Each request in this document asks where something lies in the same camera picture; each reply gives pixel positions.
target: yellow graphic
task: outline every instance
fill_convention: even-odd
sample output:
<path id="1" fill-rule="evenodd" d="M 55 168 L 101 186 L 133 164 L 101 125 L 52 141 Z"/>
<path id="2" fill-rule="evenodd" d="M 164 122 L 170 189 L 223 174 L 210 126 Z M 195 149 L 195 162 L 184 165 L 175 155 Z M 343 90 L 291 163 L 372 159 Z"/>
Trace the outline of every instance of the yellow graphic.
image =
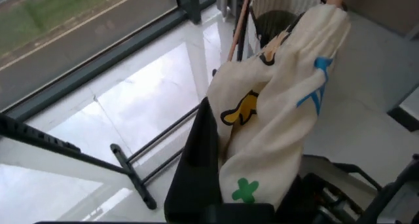
<path id="1" fill-rule="evenodd" d="M 250 91 L 238 103 L 235 109 L 230 109 L 221 113 L 221 120 L 226 125 L 233 125 L 237 119 L 240 119 L 240 124 L 247 123 L 251 116 L 256 114 L 256 101 L 258 93 Z"/>

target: white ribbed basket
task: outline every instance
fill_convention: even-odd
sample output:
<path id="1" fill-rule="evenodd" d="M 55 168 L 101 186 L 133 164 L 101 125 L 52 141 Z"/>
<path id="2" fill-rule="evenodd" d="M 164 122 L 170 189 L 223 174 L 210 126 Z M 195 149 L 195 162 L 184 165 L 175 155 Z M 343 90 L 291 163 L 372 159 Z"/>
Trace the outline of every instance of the white ribbed basket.
<path id="1" fill-rule="evenodd" d="M 253 11 L 253 16 L 249 14 L 249 18 L 247 19 L 247 34 L 249 35 L 249 45 L 253 53 L 258 53 L 261 50 L 260 39 L 256 32 L 257 27 L 255 26 L 256 20 L 254 18 L 258 19 L 262 14 L 273 10 L 283 10 L 298 16 L 309 8 L 319 4 L 322 4 L 320 0 L 251 0 L 249 6 Z"/>

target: tiled floor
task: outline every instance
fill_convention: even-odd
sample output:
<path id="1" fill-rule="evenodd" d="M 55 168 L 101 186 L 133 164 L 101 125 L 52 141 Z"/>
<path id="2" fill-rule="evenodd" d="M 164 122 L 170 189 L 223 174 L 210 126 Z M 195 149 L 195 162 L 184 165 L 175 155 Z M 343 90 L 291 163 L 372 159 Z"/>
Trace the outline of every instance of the tiled floor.
<path id="1" fill-rule="evenodd" d="M 351 18 L 306 153 L 358 164 L 385 184 L 419 153 L 419 136 L 385 114 L 419 82 L 419 43 Z M 227 58 L 232 29 L 212 7 L 202 25 L 182 24 L 29 123 L 118 164 L 111 143 L 131 155 L 205 96 L 212 69 Z M 134 164 L 141 177 L 184 145 L 191 123 Z M 148 184 L 158 204 L 150 211 L 124 175 L 1 140 L 0 220 L 163 221 L 174 171 L 172 166 Z"/>

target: canvas bag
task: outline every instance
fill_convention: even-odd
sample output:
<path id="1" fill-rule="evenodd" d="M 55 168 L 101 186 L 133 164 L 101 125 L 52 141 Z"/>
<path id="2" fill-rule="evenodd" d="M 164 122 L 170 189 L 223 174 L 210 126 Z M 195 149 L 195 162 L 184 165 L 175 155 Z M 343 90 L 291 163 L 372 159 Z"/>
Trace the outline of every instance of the canvas bag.
<path id="1" fill-rule="evenodd" d="M 223 202 L 278 208 L 297 175 L 304 138 L 318 118 L 333 58 L 349 29 L 343 10 L 318 5 L 285 41 L 283 32 L 261 53 L 220 67 L 208 100 L 219 135 Z"/>

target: stand foot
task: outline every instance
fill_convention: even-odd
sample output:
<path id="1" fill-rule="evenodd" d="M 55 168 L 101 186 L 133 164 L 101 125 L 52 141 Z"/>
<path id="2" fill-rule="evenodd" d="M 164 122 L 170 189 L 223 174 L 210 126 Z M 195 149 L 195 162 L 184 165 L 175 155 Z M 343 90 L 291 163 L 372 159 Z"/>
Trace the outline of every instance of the stand foot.
<path id="1" fill-rule="evenodd" d="M 111 145 L 111 150 L 112 150 L 113 154 L 116 156 L 116 158 L 118 159 L 120 165 L 125 170 L 129 171 L 130 174 L 128 175 L 128 177 L 130 178 L 130 180 L 134 184 L 134 187 L 138 191 L 139 195 L 142 197 L 144 203 L 147 205 L 147 207 L 149 209 L 155 210 L 157 208 L 156 201 L 150 195 L 149 191 L 147 190 L 147 188 L 143 184 L 142 180 L 139 178 L 137 172 L 134 170 L 134 168 L 132 167 L 130 162 L 128 162 L 128 158 L 126 157 L 124 152 L 122 152 L 122 149 L 119 147 L 119 145 L 112 144 Z"/>

